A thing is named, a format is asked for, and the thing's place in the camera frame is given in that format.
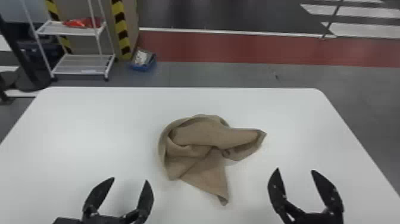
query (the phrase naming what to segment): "beige towel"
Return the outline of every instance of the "beige towel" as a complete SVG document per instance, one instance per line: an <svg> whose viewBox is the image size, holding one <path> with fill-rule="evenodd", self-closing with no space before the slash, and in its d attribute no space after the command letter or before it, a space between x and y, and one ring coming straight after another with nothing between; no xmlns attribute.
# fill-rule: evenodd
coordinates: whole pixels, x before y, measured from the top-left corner
<svg viewBox="0 0 400 224"><path fill-rule="evenodd" d="M219 116L199 114L176 120L162 132L158 152L168 177L181 179L229 200L223 158L239 161L254 153L265 133L257 129L234 129Z"/></svg>

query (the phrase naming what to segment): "concrete floor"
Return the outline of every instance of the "concrete floor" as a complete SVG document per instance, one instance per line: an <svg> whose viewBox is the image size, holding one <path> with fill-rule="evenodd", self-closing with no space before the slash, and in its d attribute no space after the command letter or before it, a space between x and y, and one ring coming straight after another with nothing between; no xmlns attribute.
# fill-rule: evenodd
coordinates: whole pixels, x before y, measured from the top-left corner
<svg viewBox="0 0 400 224"><path fill-rule="evenodd" d="M158 63L139 73L116 64L110 82L60 76L55 86L292 87L323 91L400 192L400 69L242 63ZM0 141L31 99L0 107Z"/></svg>

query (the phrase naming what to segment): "yellow and black striped pillar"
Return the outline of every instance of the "yellow and black striped pillar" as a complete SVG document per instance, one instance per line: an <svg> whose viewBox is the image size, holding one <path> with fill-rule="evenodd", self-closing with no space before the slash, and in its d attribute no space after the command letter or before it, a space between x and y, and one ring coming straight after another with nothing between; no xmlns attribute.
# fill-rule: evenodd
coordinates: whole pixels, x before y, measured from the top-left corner
<svg viewBox="0 0 400 224"><path fill-rule="evenodd" d="M57 6L55 5L53 0L45 0L47 10L49 11L50 17L53 21L60 21L60 17L58 15ZM60 36L61 44L64 46L65 50L68 54L72 54L71 50L71 42L67 39L66 36Z"/></svg>
<svg viewBox="0 0 400 224"><path fill-rule="evenodd" d="M121 50L121 58L129 60L132 57L128 39L128 26L125 19L124 4L122 0L111 0L112 16L115 18L115 32Z"/></svg>

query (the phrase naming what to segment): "black stand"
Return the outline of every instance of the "black stand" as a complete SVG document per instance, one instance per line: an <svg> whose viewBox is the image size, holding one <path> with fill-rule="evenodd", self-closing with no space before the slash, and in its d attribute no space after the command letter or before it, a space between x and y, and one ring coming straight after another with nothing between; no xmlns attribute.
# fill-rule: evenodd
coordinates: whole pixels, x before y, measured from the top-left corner
<svg viewBox="0 0 400 224"><path fill-rule="evenodd" d="M342 6L343 1L344 1L344 0L340 0L340 1L337 3L337 6L336 6L336 8L335 8L335 11L334 11L333 14L332 14L332 17L331 17L331 19L330 19L330 21L329 21L329 23L328 23L328 26L326 26L325 33L322 35L321 39L325 39L326 35L330 32L330 30L329 30L329 29L330 29L330 26L332 26L332 23L335 21L335 17L337 16L337 14L338 14L338 12L339 12L339 9L340 9L340 7Z"/></svg>
<svg viewBox="0 0 400 224"><path fill-rule="evenodd" d="M10 105L14 102L14 98L10 98L7 96L7 94L4 92L5 91L5 81L0 75L0 105Z"/></svg>
<svg viewBox="0 0 400 224"><path fill-rule="evenodd" d="M4 36L4 39L6 40L10 48L12 49L14 55L17 57L24 71L24 74L20 74L19 77L17 78L15 86L19 88L19 90L24 92L38 91L48 87L51 84L49 75L47 75L45 78L37 76L35 71L31 68L30 63L26 59L25 55L22 53L17 42L10 34L10 31L7 29L7 24L4 22L1 15L0 15L0 32Z"/></svg>

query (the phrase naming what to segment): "red object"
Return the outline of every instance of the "red object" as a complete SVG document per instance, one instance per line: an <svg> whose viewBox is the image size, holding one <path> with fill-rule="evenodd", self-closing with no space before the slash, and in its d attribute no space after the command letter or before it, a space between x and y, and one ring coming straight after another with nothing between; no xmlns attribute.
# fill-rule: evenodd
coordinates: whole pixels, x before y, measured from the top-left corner
<svg viewBox="0 0 400 224"><path fill-rule="evenodd" d="M95 17L96 28L100 28L103 23L103 19L100 17ZM75 18L73 20L63 21L63 24L68 27L74 28L93 28L92 18Z"/></svg>
<svg viewBox="0 0 400 224"><path fill-rule="evenodd" d="M400 41L140 31L158 61L400 67Z"/></svg>

